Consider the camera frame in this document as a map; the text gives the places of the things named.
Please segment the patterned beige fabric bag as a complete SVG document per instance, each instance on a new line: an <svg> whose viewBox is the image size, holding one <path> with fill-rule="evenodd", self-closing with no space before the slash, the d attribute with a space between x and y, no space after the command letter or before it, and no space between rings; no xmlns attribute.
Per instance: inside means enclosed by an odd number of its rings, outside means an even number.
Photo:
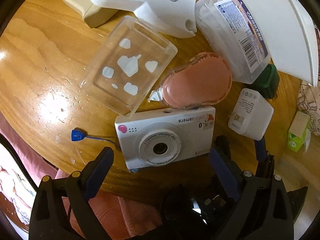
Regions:
<svg viewBox="0 0 320 240"><path fill-rule="evenodd" d="M319 83L317 87L307 82L300 83L297 105L300 111L310 115L309 129L312 134L319 136Z"/></svg>

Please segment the pink correction tape dispenser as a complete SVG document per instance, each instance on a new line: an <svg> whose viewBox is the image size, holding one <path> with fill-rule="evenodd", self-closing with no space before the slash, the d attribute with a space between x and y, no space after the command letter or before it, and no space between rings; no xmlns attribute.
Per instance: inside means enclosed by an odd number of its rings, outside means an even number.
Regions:
<svg viewBox="0 0 320 240"><path fill-rule="evenodd" d="M190 109L221 102L232 86L232 71L216 53L199 53L189 64L168 75L148 101L171 108Z"/></svg>

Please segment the clear floss pick box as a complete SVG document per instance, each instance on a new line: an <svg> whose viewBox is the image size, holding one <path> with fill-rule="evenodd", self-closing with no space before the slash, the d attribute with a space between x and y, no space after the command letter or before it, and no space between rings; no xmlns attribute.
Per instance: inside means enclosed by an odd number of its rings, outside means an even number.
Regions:
<svg viewBox="0 0 320 240"><path fill-rule="evenodd" d="M230 66L233 81L252 84L269 64L267 43L244 0L198 0L195 19L212 50Z"/></svg>

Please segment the clear plastic case with stickers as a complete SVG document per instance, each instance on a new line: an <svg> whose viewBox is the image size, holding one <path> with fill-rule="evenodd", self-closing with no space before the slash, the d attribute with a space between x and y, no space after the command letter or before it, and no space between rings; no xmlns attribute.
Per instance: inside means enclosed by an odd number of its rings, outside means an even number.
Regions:
<svg viewBox="0 0 320 240"><path fill-rule="evenodd" d="M80 89L119 115L131 117L178 49L132 16L125 16L85 69Z"/></svg>

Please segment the white toy digital camera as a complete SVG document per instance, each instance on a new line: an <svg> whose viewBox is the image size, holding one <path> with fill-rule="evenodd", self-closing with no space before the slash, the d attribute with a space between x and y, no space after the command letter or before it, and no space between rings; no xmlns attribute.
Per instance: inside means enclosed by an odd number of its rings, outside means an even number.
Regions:
<svg viewBox="0 0 320 240"><path fill-rule="evenodd" d="M137 172L210 152L215 108L158 109L118 116L114 126L127 169Z"/></svg>

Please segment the white USB charger block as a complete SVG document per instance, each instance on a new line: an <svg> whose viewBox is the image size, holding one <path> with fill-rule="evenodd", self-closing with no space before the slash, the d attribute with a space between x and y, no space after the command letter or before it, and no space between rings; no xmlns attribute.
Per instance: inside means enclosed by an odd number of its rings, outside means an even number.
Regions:
<svg viewBox="0 0 320 240"><path fill-rule="evenodd" d="M243 88L229 116L228 127L239 135L260 141L273 113L273 107L259 92Z"/></svg>

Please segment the white plastic storage bin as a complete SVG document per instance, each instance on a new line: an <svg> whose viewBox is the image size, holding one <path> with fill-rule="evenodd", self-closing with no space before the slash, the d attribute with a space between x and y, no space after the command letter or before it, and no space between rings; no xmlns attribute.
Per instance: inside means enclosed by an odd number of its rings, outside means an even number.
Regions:
<svg viewBox="0 0 320 240"><path fill-rule="evenodd" d="M318 84L318 44L309 13L298 0L245 0L277 69Z"/></svg>

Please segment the beige square box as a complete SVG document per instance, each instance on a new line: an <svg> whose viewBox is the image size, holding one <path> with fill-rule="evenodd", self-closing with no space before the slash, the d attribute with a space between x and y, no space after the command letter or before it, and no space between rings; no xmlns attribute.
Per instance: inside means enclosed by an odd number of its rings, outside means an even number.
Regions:
<svg viewBox="0 0 320 240"><path fill-rule="evenodd" d="M63 0L70 8L81 15L82 20L90 27L96 28L106 23L116 9L101 8L93 4L91 0Z"/></svg>

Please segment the white plastic shaped holder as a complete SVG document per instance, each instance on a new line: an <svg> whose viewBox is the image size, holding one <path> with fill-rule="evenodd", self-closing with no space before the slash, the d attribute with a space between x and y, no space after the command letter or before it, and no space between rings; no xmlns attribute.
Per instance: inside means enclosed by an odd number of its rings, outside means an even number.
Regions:
<svg viewBox="0 0 320 240"><path fill-rule="evenodd" d="M196 0L91 0L102 8L130 11L155 31L177 38L197 32Z"/></svg>

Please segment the green tissue pack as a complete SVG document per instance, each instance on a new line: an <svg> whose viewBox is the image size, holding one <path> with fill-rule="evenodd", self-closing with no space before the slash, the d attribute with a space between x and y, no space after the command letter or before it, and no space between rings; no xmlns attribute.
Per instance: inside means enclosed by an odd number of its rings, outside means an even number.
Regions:
<svg viewBox="0 0 320 240"><path fill-rule="evenodd" d="M297 153L302 147L304 152L309 148L311 131L309 130L310 116L304 112L296 111L295 117L287 134L287 147Z"/></svg>

